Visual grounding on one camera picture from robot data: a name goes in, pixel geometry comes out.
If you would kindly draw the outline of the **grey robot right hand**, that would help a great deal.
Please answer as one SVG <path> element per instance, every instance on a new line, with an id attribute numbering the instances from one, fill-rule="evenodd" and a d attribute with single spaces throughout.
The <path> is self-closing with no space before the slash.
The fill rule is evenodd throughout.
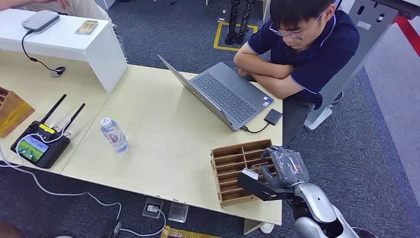
<path id="1" fill-rule="evenodd" d="M 271 158 L 276 171 L 272 176 L 267 166 L 261 166 L 261 174 L 269 185 L 287 189 L 309 182 L 309 173 L 299 152 L 272 145 L 262 152 L 261 158 L 265 157 Z"/>

